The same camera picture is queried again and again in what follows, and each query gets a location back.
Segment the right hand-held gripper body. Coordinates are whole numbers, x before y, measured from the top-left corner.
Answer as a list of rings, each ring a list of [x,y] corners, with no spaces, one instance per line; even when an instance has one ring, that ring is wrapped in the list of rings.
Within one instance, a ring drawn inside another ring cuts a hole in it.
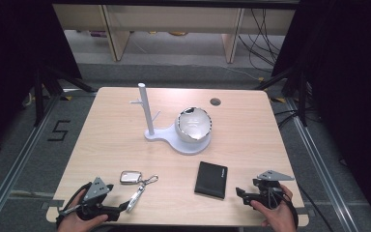
[[[280,186],[280,181],[294,181],[295,178],[277,171],[268,170],[253,179],[253,185],[259,193],[254,197],[268,209],[275,209],[281,202],[285,191]]]

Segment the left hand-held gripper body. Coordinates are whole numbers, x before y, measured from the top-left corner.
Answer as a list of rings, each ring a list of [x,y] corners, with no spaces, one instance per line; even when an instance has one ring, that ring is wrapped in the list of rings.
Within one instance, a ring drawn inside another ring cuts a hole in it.
[[[101,215],[107,215],[107,221],[117,221],[120,216],[120,209],[102,204],[112,189],[112,185],[106,185],[100,177],[97,177],[89,184],[88,189],[79,200],[80,208],[76,211],[78,217],[82,220],[90,220]]]

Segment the silver car key with keychain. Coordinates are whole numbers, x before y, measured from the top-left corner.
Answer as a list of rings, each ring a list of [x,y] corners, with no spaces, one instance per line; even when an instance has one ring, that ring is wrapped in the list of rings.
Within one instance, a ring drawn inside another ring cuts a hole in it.
[[[133,210],[136,203],[140,199],[142,193],[145,191],[146,186],[157,181],[158,175],[153,175],[147,179],[144,179],[140,171],[126,170],[121,173],[120,183],[122,185],[134,185],[134,184],[138,185],[137,191],[133,194],[133,196],[129,200],[127,207],[128,213],[130,213]]]

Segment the black wallet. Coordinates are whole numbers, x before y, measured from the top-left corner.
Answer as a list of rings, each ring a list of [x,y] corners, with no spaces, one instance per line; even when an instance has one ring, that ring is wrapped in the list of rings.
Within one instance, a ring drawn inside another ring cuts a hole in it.
[[[227,174],[228,168],[226,166],[201,161],[194,191],[224,199]]]

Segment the person's right hand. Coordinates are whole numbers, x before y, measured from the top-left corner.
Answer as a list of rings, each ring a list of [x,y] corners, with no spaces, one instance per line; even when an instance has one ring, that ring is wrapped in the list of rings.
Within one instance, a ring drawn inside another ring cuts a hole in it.
[[[250,205],[265,217],[261,222],[263,227],[270,227],[273,232],[297,232],[294,215],[290,208],[293,194],[286,186],[280,185],[280,187],[284,191],[284,199],[277,208],[268,209],[255,200],[252,200]]]

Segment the person's left hand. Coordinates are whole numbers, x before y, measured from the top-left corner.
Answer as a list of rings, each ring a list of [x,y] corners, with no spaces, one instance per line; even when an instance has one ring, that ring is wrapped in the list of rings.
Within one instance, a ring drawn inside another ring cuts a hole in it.
[[[106,222],[108,215],[101,215],[90,220],[82,220],[76,213],[70,213],[61,221],[57,232],[90,232],[93,228]]]

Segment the white cup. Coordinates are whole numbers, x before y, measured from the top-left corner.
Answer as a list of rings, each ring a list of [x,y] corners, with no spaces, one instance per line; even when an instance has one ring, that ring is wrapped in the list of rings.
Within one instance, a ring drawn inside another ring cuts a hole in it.
[[[174,127],[177,135],[189,143],[202,142],[212,131],[212,118],[201,107],[184,109],[176,118]]]

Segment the black metal stand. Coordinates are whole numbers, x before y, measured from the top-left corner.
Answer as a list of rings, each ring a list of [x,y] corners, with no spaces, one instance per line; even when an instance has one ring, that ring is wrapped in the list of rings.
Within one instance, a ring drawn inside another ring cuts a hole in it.
[[[285,84],[281,90],[281,93],[284,97],[292,97],[295,93],[299,95],[298,116],[302,124],[306,127],[305,101],[307,93],[307,80],[303,68],[301,68],[299,65],[294,65],[286,71],[273,76],[270,80],[265,81],[255,87],[255,90],[265,90],[282,79],[285,79]]]
[[[72,75],[55,69],[49,65],[39,65],[34,74],[34,91],[35,91],[35,106],[36,106],[36,120],[34,126],[36,127],[45,115],[45,106],[43,103],[43,89],[46,89],[51,96],[60,97],[64,90],[62,89],[59,79],[64,79],[68,83],[83,90],[87,93],[95,93],[97,89],[85,84],[81,78],[76,78]]]

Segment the black curtain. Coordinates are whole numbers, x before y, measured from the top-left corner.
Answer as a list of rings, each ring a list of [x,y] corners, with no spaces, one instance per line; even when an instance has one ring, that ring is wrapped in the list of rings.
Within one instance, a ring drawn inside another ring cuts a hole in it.
[[[371,0],[300,0],[274,70],[299,58],[330,135],[371,205]]]
[[[55,0],[0,0],[0,138],[35,82],[81,76],[54,11]]]

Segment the light wooden desk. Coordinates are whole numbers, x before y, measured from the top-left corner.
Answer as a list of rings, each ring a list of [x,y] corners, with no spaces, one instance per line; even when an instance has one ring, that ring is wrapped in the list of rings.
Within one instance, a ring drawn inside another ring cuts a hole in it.
[[[293,10],[55,4],[65,30],[103,31],[112,59],[122,59],[131,31],[214,33],[222,37],[226,61],[234,61],[239,34],[284,36]]]

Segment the metal floor rail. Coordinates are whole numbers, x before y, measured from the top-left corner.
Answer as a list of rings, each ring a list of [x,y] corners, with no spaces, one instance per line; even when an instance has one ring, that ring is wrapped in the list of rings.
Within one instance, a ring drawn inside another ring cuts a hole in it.
[[[36,144],[42,135],[43,129],[48,121],[48,118],[53,111],[53,108],[57,104],[59,96],[51,97],[46,106],[43,108],[42,118],[33,125],[26,141],[22,144],[21,150],[16,154],[15,160],[12,163],[10,169],[5,175],[2,183],[0,184],[0,213],[9,198],[14,184],[19,178],[24,166],[29,160],[33,149],[36,147]]]
[[[299,116],[294,117],[296,128],[300,134],[300,137],[305,145],[307,153],[313,162],[316,172],[321,180],[321,183],[325,189],[328,199],[338,216],[338,219],[345,232],[359,232],[356,222],[351,214],[351,211],[345,200],[340,193],[336,183],[334,182],[328,168],[323,161],[323,158],[309,132],[307,126],[303,124],[302,119]]]

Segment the white stand with post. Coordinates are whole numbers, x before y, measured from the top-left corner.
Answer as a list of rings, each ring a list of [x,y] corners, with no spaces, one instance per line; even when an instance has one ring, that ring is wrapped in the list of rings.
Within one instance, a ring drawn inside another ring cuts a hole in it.
[[[149,104],[149,99],[147,95],[147,88],[144,83],[138,83],[138,90],[140,94],[140,98],[137,101],[134,101],[133,103],[140,104],[143,108],[145,120],[147,124],[147,129],[144,132],[144,136],[149,141],[164,141],[166,142],[173,150],[176,152],[186,155],[186,156],[192,156],[197,155],[204,151],[211,142],[212,132],[207,137],[206,140],[202,142],[196,142],[196,143],[189,143],[184,142],[176,133],[174,123],[177,118],[177,116],[182,112],[180,112],[175,120],[174,123],[165,129],[157,129],[154,127],[154,120],[158,116],[158,113],[155,116],[152,116],[151,114],[151,108]]]

